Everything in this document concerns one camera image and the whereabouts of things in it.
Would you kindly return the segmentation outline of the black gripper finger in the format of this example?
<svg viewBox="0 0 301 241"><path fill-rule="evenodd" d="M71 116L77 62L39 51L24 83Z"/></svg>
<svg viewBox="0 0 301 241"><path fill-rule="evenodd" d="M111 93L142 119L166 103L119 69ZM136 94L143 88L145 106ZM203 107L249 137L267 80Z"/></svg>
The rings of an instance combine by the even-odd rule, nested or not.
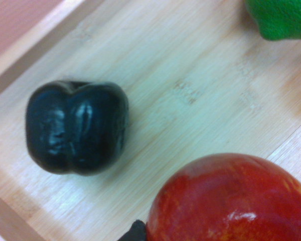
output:
<svg viewBox="0 0 301 241"><path fill-rule="evenodd" d="M133 222L130 229L121 236L118 241L146 241L146 225L137 219Z"/></svg>

